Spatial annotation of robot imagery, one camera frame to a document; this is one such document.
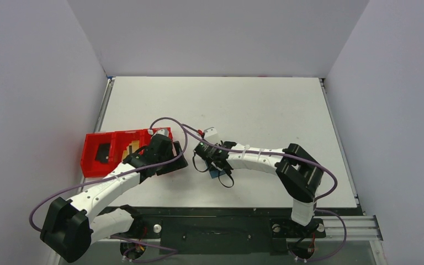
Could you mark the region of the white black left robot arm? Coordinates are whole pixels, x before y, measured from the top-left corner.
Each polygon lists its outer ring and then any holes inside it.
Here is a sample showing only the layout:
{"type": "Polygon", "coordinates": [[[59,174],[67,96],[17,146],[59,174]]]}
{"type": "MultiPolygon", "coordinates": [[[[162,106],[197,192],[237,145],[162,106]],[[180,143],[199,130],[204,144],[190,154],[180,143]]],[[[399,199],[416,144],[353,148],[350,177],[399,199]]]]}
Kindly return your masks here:
{"type": "Polygon", "coordinates": [[[316,191],[324,172],[301,146],[258,149],[231,141],[214,146],[201,142],[194,154],[208,165],[209,171],[231,176],[234,169],[249,169],[277,176],[293,198],[291,220],[301,226],[308,226],[312,221],[316,191]]]}

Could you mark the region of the blue leather card holder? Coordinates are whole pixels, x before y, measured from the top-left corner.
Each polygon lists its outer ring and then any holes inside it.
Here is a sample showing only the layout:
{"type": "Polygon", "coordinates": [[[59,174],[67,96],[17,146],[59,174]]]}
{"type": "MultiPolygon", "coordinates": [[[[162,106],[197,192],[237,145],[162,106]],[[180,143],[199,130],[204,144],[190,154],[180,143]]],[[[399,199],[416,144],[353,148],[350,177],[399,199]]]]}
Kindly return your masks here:
{"type": "Polygon", "coordinates": [[[210,166],[210,168],[209,168],[209,174],[210,174],[210,176],[211,176],[212,179],[218,178],[218,177],[223,176],[223,175],[226,175],[225,171],[218,170],[214,166],[210,166]]]}

